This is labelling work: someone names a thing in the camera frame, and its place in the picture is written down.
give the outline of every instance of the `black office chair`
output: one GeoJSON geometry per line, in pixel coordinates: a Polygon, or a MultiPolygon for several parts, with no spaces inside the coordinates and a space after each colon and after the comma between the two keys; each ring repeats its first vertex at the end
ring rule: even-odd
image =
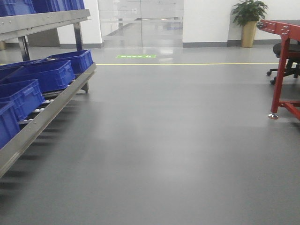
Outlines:
{"type": "MultiPolygon", "coordinates": [[[[300,45],[290,44],[289,51],[300,53],[300,45]]],[[[278,43],[273,46],[273,52],[275,53],[277,58],[280,58],[281,43],[278,43]]],[[[270,69],[267,72],[267,76],[270,76],[273,71],[278,71],[278,69],[270,69]]],[[[300,75],[300,58],[288,58],[284,76],[289,75],[294,75],[294,78],[298,78],[298,76],[300,75]]],[[[276,83],[276,77],[274,77],[274,79],[271,80],[270,83],[274,85],[276,83]]]]}

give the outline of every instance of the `yellow floor line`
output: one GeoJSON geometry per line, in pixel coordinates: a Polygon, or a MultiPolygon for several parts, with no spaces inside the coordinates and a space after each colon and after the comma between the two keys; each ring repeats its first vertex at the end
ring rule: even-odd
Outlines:
{"type": "Polygon", "coordinates": [[[97,66],[215,66],[215,65],[268,65],[278,62],[224,62],[224,63],[113,63],[96,64],[97,66]]]}

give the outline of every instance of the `chair wheel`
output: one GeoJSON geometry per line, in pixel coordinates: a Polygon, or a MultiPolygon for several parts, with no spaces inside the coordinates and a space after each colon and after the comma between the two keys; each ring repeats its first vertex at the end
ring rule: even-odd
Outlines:
{"type": "Polygon", "coordinates": [[[272,85],[274,85],[274,84],[276,83],[276,77],[274,77],[273,80],[270,80],[270,83],[271,83],[272,85]]]}

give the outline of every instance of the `blue plastic crate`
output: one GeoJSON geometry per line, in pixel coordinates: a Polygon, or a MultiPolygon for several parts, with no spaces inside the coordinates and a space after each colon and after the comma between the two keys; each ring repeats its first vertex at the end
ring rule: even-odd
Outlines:
{"type": "Polygon", "coordinates": [[[41,105],[42,96],[38,80],[0,85],[0,102],[14,102],[14,113],[18,121],[25,119],[41,105]]]}
{"type": "Polygon", "coordinates": [[[32,64],[37,60],[30,60],[30,61],[22,61],[22,62],[16,62],[16,63],[10,63],[10,64],[6,64],[3,66],[0,66],[0,69],[4,69],[4,68],[20,68],[22,66],[28,65],[28,64],[32,64]]]}
{"type": "Polygon", "coordinates": [[[70,10],[69,0],[32,0],[37,13],[48,13],[70,10]]]}
{"type": "Polygon", "coordinates": [[[78,9],[84,9],[84,3],[83,0],[69,0],[70,2],[70,10],[78,10],[78,9]]]}
{"type": "Polygon", "coordinates": [[[19,67],[0,68],[0,84],[7,83],[7,77],[16,71],[19,67]]]}
{"type": "Polygon", "coordinates": [[[75,78],[70,60],[47,61],[21,67],[10,76],[9,82],[38,79],[42,92],[61,90],[75,78]]]}
{"type": "Polygon", "coordinates": [[[11,64],[6,64],[4,66],[0,66],[0,84],[7,83],[6,78],[21,66],[29,65],[35,61],[36,60],[23,61],[23,62],[11,63],[11,64]]]}
{"type": "Polygon", "coordinates": [[[85,70],[87,70],[87,68],[89,68],[93,64],[93,59],[92,59],[90,49],[51,55],[46,59],[38,60],[35,63],[45,62],[48,60],[53,60],[53,61],[71,60],[72,68],[74,74],[76,75],[82,74],[85,70]]]}
{"type": "Polygon", "coordinates": [[[0,16],[33,14],[31,0],[0,0],[0,16]]]}
{"type": "Polygon", "coordinates": [[[0,149],[20,131],[13,105],[13,102],[0,102],[0,149]]]}

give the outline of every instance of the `metal shelf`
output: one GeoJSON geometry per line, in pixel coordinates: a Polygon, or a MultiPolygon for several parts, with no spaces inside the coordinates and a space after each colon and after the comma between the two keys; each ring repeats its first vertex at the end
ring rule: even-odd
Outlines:
{"type": "Polygon", "coordinates": [[[88,20],[88,9],[0,17],[0,41],[88,20]]]}
{"type": "Polygon", "coordinates": [[[6,173],[31,143],[34,142],[77,91],[87,83],[95,69],[96,64],[93,63],[0,150],[0,177],[6,173]]]}
{"type": "MultiPolygon", "coordinates": [[[[18,38],[23,60],[30,60],[25,39],[26,35],[73,24],[77,50],[82,50],[83,42],[80,22],[87,20],[88,16],[90,16],[90,11],[88,9],[83,9],[0,17],[0,41],[18,38]]],[[[54,101],[33,120],[28,123],[24,122],[25,124],[27,123],[27,125],[2,149],[0,149],[0,178],[31,145],[31,143],[34,142],[37,136],[43,132],[79,89],[86,92],[88,91],[88,80],[93,75],[95,69],[96,64],[93,63],[64,91],[50,93],[50,95],[48,93],[49,96],[52,94],[56,97],[54,101]]]]}

